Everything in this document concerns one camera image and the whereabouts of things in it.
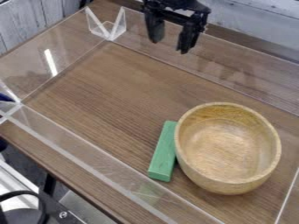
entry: wood grain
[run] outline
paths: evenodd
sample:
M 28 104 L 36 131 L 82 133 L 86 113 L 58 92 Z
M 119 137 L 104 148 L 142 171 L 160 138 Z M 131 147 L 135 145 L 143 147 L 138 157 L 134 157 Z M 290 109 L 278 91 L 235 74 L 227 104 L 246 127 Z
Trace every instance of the wood grain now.
M 103 18 L 115 18 L 116 3 L 98 1 L 94 6 L 96 13 L 100 13 L 100 9 L 106 12 L 100 14 Z M 68 30 L 70 36 L 67 35 L 66 39 L 79 33 L 80 25 L 84 24 L 72 21 L 72 28 L 78 28 Z M 70 44 L 68 49 L 76 49 L 75 46 L 84 44 L 86 39 L 79 38 L 75 43 Z M 219 64 L 210 57 L 202 59 L 192 55 L 194 59 L 200 61 L 199 65 L 208 66 L 210 75 L 218 71 L 231 74 L 231 67 L 239 71 L 239 64 L 246 68 L 247 62 L 244 58 L 239 58 L 244 49 L 231 50 L 231 45 L 220 45 L 215 39 L 211 39 L 208 44 L 215 46 L 210 49 L 211 55 L 220 52 L 226 56 L 226 53 L 232 51 L 228 58 L 218 58 Z M 276 64 L 274 59 L 268 60 L 267 56 L 254 52 L 247 59 L 252 69 L 256 69 L 259 63 L 266 65 L 264 69 L 256 69 L 259 81 L 271 84 L 270 74 L 275 74 L 275 89 L 284 96 L 275 101 L 279 105 L 291 105 L 290 92 L 284 94 L 287 87 L 279 88 L 284 80 L 280 84 L 278 74 L 286 75 L 287 82 L 295 89 L 295 67 L 283 61 Z M 199 69 L 204 74 L 206 70 L 202 67 Z M 231 85 L 242 87 L 246 82 L 250 93 L 260 93 L 262 85 L 255 82 L 255 78 L 246 81 L 243 74 L 236 74 L 234 77 L 239 80 L 231 80 Z M 298 116 L 111 43 L 102 45 L 59 79 L 50 82 L 28 99 L 27 104 L 146 175 L 164 121 L 178 120 L 188 109 L 204 102 L 243 104 L 268 119 L 282 138 L 282 161 L 266 184 L 244 195 L 228 197 L 206 192 L 188 180 L 179 166 L 174 169 L 172 182 L 163 185 L 227 223 L 274 223 L 298 167 Z M 144 220 L 150 223 L 155 218 L 10 122 L 2 126 L 0 133 L 60 177 L 75 192 L 107 210 L 119 221 L 140 223 Z M 94 155 L 86 155 L 84 159 L 92 164 L 98 162 Z
M 202 188 L 234 195 L 256 189 L 276 168 L 282 144 L 271 123 L 242 105 L 192 108 L 175 131 L 180 167 Z
M 266 184 L 234 198 L 202 190 L 178 166 L 164 186 L 227 223 L 272 223 L 298 166 L 294 115 L 114 44 L 104 44 L 27 103 L 146 175 L 164 121 L 204 102 L 240 103 L 266 116 L 282 137 L 282 162 Z M 18 142 L 6 128 L 2 133 Z M 72 181 L 83 188 L 94 185 Z

